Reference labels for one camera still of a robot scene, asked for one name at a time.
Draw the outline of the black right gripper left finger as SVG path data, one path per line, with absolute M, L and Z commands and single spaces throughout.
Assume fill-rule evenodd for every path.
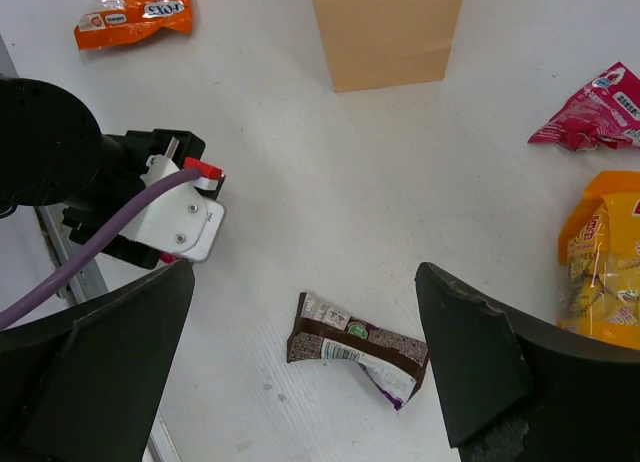
M 2 460 L 141 460 L 194 286 L 178 261 L 2 331 Z

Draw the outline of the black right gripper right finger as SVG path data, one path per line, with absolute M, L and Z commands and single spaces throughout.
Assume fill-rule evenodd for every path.
M 423 262 L 419 313 L 463 461 L 636 461 L 639 353 L 571 333 Z

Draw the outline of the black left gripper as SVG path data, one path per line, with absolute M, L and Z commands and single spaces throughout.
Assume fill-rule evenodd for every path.
M 189 131 L 129 130 L 103 137 L 105 162 L 96 179 L 80 195 L 66 203 L 62 224 L 69 238 L 84 244 L 131 198 L 153 183 L 184 168 L 188 157 L 202 160 L 205 142 Z M 151 270 L 160 261 L 178 258 L 119 234 L 102 252 L 139 268 Z

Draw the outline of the brown chocolate bar wrapper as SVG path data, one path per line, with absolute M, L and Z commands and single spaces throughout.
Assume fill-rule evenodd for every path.
M 422 387 L 428 347 L 421 340 L 378 327 L 302 292 L 287 340 L 286 361 L 307 360 L 357 364 L 399 411 Z

